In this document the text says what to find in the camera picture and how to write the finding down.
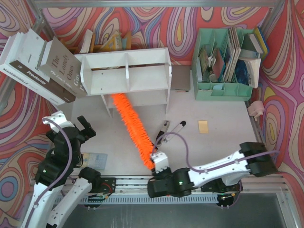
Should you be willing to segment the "orange microfiber duster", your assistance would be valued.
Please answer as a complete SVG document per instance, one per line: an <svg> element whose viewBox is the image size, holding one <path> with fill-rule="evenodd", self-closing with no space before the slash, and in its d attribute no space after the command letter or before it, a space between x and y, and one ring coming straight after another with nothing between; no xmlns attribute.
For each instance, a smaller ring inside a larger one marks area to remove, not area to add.
<svg viewBox="0 0 304 228"><path fill-rule="evenodd" d="M151 160L153 143L151 142L148 133L142 124L138 114L134 110L131 101L126 94L112 94L113 104L117 109L126 129L139 152L139 156L144 165L149 169L154 169L154 163Z"/></svg>

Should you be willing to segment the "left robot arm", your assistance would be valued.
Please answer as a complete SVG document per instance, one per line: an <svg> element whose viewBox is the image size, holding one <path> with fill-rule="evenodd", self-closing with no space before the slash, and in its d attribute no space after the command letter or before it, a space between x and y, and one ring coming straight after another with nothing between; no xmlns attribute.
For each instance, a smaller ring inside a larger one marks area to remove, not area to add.
<svg viewBox="0 0 304 228"><path fill-rule="evenodd" d="M83 116L77 119L83 125L83 130L67 120L62 111L42 119L43 124L51 127L47 137L54 143L54 147L38 166L33 196L21 227L63 227L80 200L101 183L100 172L85 167L70 191L57 205L54 204L74 168L83 164L81 145L96 135Z"/></svg>

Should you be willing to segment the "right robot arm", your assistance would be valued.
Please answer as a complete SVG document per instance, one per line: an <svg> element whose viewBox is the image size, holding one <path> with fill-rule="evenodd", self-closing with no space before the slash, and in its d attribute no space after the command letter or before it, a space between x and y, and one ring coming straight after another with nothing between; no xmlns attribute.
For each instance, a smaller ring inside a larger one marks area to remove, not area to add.
<svg viewBox="0 0 304 228"><path fill-rule="evenodd" d="M245 142L240 145L240 150L223 159L171 171L167 155L157 152L151 156L155 167L147 184L148 195L150 198L167 195L180 198L216 180L229 187L249 175L264 177L274 174L277 168L270 155L263 143Z"/></svg>

